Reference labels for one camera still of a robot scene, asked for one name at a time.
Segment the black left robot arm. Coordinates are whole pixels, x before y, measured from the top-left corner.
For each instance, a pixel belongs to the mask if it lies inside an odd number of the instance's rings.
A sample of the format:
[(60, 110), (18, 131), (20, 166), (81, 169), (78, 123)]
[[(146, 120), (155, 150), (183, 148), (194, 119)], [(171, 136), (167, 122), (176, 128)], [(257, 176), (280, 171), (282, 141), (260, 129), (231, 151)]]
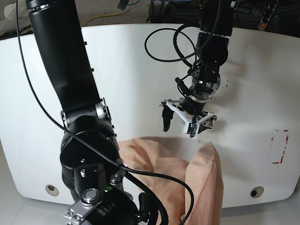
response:
[(203, 1), (200, 33), (195, 47), (196, 59), (185, 76), (191, 78), (191, 85), (187, 87), (185, 78), (177, 77), (175, 81), (182, 97), (161, 103), (164, 132), (169, 130), (174, 114), (184, 121), (183, 132), (190, 137), (211, 129), (213, 121), (217, 120), (217, 116), (205, 111), (204, 107), (220, 87), (219, 69), (228, 58), (228, 43), (237, 4), (235, 0)]

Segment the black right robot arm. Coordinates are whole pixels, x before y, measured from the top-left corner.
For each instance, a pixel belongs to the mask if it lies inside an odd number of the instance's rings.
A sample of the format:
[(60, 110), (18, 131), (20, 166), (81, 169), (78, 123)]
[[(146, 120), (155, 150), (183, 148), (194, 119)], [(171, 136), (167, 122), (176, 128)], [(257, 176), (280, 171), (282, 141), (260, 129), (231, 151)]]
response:
[(75, 2), (28, 0), (30, 23), (62, 106), (62, 180), (74, 204), (72, 225), (166, 225), (156, 195), (127, 172), (105, 101), (99, 97)]

